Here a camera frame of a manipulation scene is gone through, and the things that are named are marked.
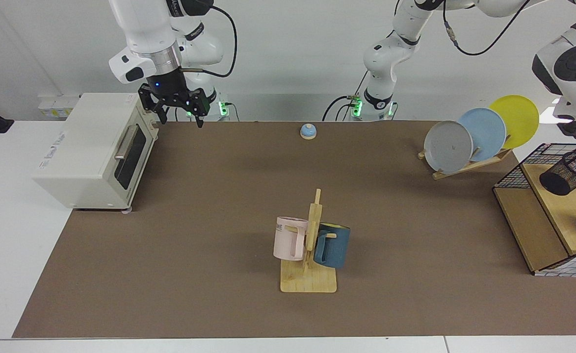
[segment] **oven door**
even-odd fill
[[[131,202],[131,197],[144,170],[153,147],[153,136],[140,114],[136,112],[124,132],[122,143],[114,156],[115,170],[113,183],[117,184],[120,195]]]

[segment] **pen holder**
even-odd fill
[[[565,196],[576,189],[576,152],[565,154],[559,163],[541,174],[539,181],[552,194]]]

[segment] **white wall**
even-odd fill
[[[234,74],[219,87],[251,119],[320,119],[329,98],[351,94],[364,73],[362,53],[391,29],[395,0],[216,0],[238,26]],[[535,52],[576,22],[576,6],[549,0],[521,15],[488,54],[469,58],[447,38],[440,13],[427,25],[422,49],[399,65],[399,116],[456,119],[505,94],[523,94],[545,107],[553,99],[533,76]],[[477,9],[449,13],[458,40],[483,49],[508,19]],[[232,49],[227,19],[210,13],[207,29]],[[106,0],[0,0],[0,114],[41,119],[38,95],[131,92],[109,72],[125,45]]]

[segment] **brown table mat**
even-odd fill
[[[14,337],[576,335],[576,278],[530,275],[492,194],[515,158],[433,181],[432,125],[169,123],[133,213],[72,213]],[[275,218],[317,187],[338,292],[284,294]]]

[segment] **plate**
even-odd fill
[[[517,148],[530,141],[539,128],[539,110],[523,96],[506,96],[489,106],[506,123],[506,134],[510,138],[504,148]]]
[[[458,123],[469,131],[473,139],[473,150],[478,152],[471,157],[471,161],[481,162],[493,158],[504,146],[506,141],[506,124],[501,116],[488,108],[469,110]]]
[[[463,169],[473,153],[469,131],[456,121],[441,121],[434,125],[423,144],[425,160],[432,169],[454,174]]]

